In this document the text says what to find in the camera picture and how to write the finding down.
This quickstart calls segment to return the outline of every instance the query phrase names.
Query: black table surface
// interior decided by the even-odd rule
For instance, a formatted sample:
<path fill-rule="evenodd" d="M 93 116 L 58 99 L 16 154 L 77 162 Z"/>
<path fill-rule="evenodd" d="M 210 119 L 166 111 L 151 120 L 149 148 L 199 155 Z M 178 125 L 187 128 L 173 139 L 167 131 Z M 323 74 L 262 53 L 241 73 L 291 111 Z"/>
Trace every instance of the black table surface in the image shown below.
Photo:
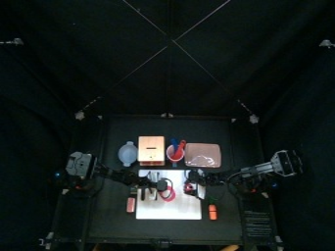
<path fill-rule="evenodd" d="M 74 138 L 71 151 L 94 153 L 101 162 L 115 170 L 125 169 L 118 158 L 119 148 L 127 141 L 138 146 L 139 136 L 165 136 L 166 146 L 170 139 L 185 139 L 189 143 L 219 144 L 222 166 L 205 169 L 206 172 L 238 170 L 263 163 L 258 126 L 249 120 L 193 119 L 193 118 L 130 118 L 110 117 L 82 122 Z M 171 163 L 163 167 L 147 169 L 175 170 Z M 139 163 L 129 168 L 135 173 L 146 169 Z M 178 163 L 178 169 L 189 169 Z M 202 220 L 137 220 L 137 214 L 126 212 L 130 187 L 110 179 L 103 181 L 103 188 L 95 197 L 87 220 L 89 242 L 149 243 L 153 240 L 169 240 L 179 244 L 239 244 L 242 226 L 238 202 L 226 186 L 207 187 L 207 197 L 202 201 Z M 209 197 L 217 201 L 219 218 L 209 217 Z M 62 215 L 57 227 L 58 235 L 77 235 L 74 229 L 79 224 L 75 212 L 86 211 L 86 202 L 70 202 L 67 209 L 59 209 Z"/>

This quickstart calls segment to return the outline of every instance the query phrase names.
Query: table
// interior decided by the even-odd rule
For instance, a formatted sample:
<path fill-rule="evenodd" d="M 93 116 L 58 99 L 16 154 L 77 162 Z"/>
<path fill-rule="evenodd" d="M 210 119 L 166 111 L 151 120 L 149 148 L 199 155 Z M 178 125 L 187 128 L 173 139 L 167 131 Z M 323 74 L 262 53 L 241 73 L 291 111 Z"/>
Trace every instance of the table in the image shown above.
<path fill-rule="evenodd" d="M 138 144 L 141 135 L 174 137 L 190 143 L 214 143 L 222 149 L 222 167 L 213 172 L 238 170 L 263 163 L 258 126 L 249 119 L 109 117 L 82 122 L 77 129 L 71 153 L 93 153 L 113 169 L 123 169 L 118 150 L 127 141 Z M 178 164 L 178 169 L 187 167 Z M 137 173 L 145 167 L 135 163 Z M 159 169 L 171 170 L 167 162 Z M 101 181 L 102 190 L 91 198 L 62 195 L 54 220 L 54 242 L 75 242 L 85 250 L 86 243 L 243 244 L 242 203 L 226 186 L 207 187 L 207 195 L 217 202 L 219 218 L 209 218 L 209 200 L 202 201 L 203 219 L 137 220 L 126 213 L 130 187 L 110 179 Z"/>

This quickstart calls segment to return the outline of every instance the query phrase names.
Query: white paper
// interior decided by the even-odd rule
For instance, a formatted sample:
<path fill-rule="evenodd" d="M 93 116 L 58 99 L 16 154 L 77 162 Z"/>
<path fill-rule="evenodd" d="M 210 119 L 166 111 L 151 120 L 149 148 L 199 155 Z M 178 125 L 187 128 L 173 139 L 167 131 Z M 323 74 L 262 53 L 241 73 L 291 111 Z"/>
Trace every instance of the white paper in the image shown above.
<path fill-rule="evenodd" d="M 141 170 L 139 176 L 146 176 L 149 172 L 159 172 L 159 178 L 171 179 L 175 198 L 169 202 L 158 194 L 158 200 L 151 200 L 150 189 L 146 189 L 146 200 L 143 201 L 142 189 L 139 189 L 137 219 L 202 220 L 201 200 L 195 196 L 183 193 L 185 170 Z"/>

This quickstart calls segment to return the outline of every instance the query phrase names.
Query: black fabric wall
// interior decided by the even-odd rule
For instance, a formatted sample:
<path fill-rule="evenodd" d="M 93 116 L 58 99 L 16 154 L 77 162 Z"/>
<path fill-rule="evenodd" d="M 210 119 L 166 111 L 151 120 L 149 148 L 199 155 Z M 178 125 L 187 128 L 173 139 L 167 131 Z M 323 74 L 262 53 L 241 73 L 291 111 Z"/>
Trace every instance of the black fabric wall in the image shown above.
<path fill-rule="evenodd" d="M 335 245 L 335 51 L 325 50 L 262 120 L 267 158 L 302 153 L 305 174 L 283 180 L 275 210 L 285 240 L 301 250 Z"/>
<path fill-rule="evenodd" d="M 306 172 L 277 193 L 283 239 L 330 250 L 335 49 L 318 44 L 335 41 L 334 1 L 126 2 L 2 1 L 0 40 L 26 42 L 0 45 L 3 250 L 30 250 L 50 231 L 49 176 L 98 96 L 89 115 L 249 116 L 241 100 L 266 157 L 303 152 Z"/>
<path fill-rule="evenodd" d="M 53 172 L 66 165 L 75 119 L 45 85 L 34 55 L 0 48 L 0 250 L 37 250 L 55 209 Z"/>

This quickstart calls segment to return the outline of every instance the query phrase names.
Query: orange box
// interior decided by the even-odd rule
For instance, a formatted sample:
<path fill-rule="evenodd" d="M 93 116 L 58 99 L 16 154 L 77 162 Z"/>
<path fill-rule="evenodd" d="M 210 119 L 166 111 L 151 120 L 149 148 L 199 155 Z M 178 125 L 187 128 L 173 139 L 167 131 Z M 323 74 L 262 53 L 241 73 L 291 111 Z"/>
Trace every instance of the orange box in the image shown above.
<path fill-rule="evenodd" d="M 141 166 L 163 166 L 166 164 L 166 139 L 163 136 L 139 137 Z"/>

